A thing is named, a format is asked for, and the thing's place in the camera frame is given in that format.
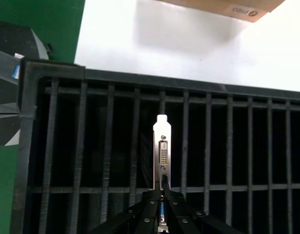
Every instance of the blue tape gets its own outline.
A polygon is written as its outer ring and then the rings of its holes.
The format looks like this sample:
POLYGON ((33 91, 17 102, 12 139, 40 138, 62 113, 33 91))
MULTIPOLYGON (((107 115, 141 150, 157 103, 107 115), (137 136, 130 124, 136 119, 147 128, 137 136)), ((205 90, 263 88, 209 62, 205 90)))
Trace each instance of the blue tape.
POLYGON ((18 75, 17 75, 18 72, 19 72, 19 69, 20 69, 20 66, 17 65, 17 66, 15 67, 15 70, 14 70, 13 75, 12 75, 13 78, 15 78, 15 79, 18 79, 18 78, 19 78, 18 75))

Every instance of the green mat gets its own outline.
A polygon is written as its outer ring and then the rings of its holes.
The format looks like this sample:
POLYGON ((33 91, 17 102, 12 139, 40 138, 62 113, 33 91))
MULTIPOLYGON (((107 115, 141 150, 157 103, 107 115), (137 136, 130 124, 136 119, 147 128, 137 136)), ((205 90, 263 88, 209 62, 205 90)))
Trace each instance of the green mat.
POLYGON ((74 62, 84 0, 0 0, 0 20, 31 27, 50 58, 74 62))
POLYGON ((0 146, 0 234, 9 233, 18 146, 0 146))

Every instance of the horizontal bar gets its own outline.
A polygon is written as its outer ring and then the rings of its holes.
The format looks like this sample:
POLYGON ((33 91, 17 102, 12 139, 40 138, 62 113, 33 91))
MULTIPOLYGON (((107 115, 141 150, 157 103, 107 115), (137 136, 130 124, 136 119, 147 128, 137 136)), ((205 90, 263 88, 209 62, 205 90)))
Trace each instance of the horizontal bar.
MULTIPOLYGON (((285 190, 288 189, 287 184, 272 184, 272 190, 285 190)), ((292 189, 300 189, 300 184, 292 184, 292 189)), ((129 193, 129 187, 109 187, 110 194, 127 194, 129 193)), ((136 188, 136 194, 142 194, 143 192, 151 191, 152 189, 147 188, 136 188)), ((180 187, 172 187, 172 191, 180 192, 180 187)), ((216 184, 209 186, 210 191, 226 191, 227 186, 225 184, 216 184)), ((233 192, 246 192, 248 190, 247 185, 232 186, 233 192)), ((266 191, 268 190, 268 185, 253 185, 253 191, 266 191)), ((42 187, 33 187, 30 193, 40 194, 42 192, 42 187)), ((51 194, 71 194, 73 192, 73 187, 50 187, 51 194)), ((203 193, 204 187, 187 187, 186 193, 203 193)), ((101 187, 80 187, 81 194, 100 194, 102 193, 101 187)))
MULTIPOLYGON (((50 94, 51 88, 47 87, 45 89, 46 94, 50 94)), ((70 94, 70 95, 79 95, 80 89, 79 88, 66 88, 66 87, 60 87, 59 88, 60 94, 70 94)), ((88 95, 101 95, 106 96, 107 95, 107 89, 94 89, 94 88, 88 88, 88 95)), ((134 92, 130 91, 116 91, 114 93, 116 97, 121 98, 134 98, 134 92)), ((140 100, 146 100, 146 101, 160 101, 160 95, 153 95, 153 94, 140 94, 140 100)), ((181 96, 165 96, 165 102, 172 102, 172 103, 183 103, 183 97, 181 96)), ((192 104, 206 104, 206 98, 205 97, 190 97, 189 103, 192 104)), ((212 105, 228 105, 228 101, 226 99, 221 98, 214 98, 212 99, 212 105)), ((233 107, 248 107, 247 101, 233 101, 232 102, 233 107)), ((261 108, 261 109, 267 109, 268 103, 266 102, 253 102, 253 108, 261 108)), ((278 104, 278 103, 272 103, 271 108, 273 110, 286 110, 285 104, 278 104)), ((300 105, 290 105, 291 111, 300 111, 300 105)))

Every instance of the vertical rib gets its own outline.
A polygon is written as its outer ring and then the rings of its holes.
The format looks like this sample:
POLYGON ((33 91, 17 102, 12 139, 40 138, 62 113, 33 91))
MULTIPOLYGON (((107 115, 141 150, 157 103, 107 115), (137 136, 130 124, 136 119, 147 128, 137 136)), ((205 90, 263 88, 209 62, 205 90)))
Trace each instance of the vertical rib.
POLYGON ((140 112, 140 89, 135 89, 134 118, 133 118, 132 144, 131 144, 131 155, 130 155, 131 167, 130 167, 129 206, 133 206, 136 203, 139 112, 140 112))
POLYGON ((182 139, 182 170, 181 192, 186 196, 187 162, 188 162, 188 122, 189 122, 189 93, 183 93, 183 139, 182 139))
POLYGON ((86 118, 86 102, 87 102, 87 84, 81 84, 80 91, 80 111, 78 117, 78 130, 77 130, 77 144, 75 155, 75 168, 74 168, 74 187, 72 194, 72 210, 70 222, 70 234, 77 233, 79 202, 80 202, 80 180, 82 157, 84 149, 84 132, 85 132, 85 118, 86 118))
POLYGON ((165 114, 165 91, 160 91, 160 114, 165 114))
POLYGON ((45 234, 47 227, 48 218, 48 206, 50 196, 50 182, 51 182, 51 168, 52 168, 52 154, 55 137, 55 125, 56 125, 56 112, 58 103, 58 79, 53 79, 51 84, 51 97, 48 117, 48 129, 47 129, 47 142, 43 172, 43 183, 42 183, 42 197, 41 197, 41 208, 40 208, 40 222, 39 222, 39 233, 45 234))
POLYGON ((108 204, 108 196, 109 196, 108 187, 110 182, 110 164, 111 164, 111 151, 112 151, 114 89, 115 89, 114 86, 110 85, 108 90, 102 195, 101 195, 101 223, 104 223, 107 218, 107 204, 108 204))
POLYGON ((248 98, 248 234, 253 233, 253 98, 248 98))
POLYGON ((204 163, 204 210, 209 213, 209 184, 210 184, 210 141, 212 127, 212 96, 206 96, 206 137, 205 137, 205 163, 204 163))
POLYGON ((268 212, 269 212, 269 234, 273 233, 272 214, 272 99, 268 99, 268 212))
POLYGON ((286 178, 287 178, 287 219, 288 233, 293 234, 292 219, 292 167, 291 167, 291 112, 290 101, 286 101, 286 178))
POLYGON ((226 223, 232 220, 232 147, 233 147, 233 100, 228 97, 227 117, 227 192, 226 192, 226 223))

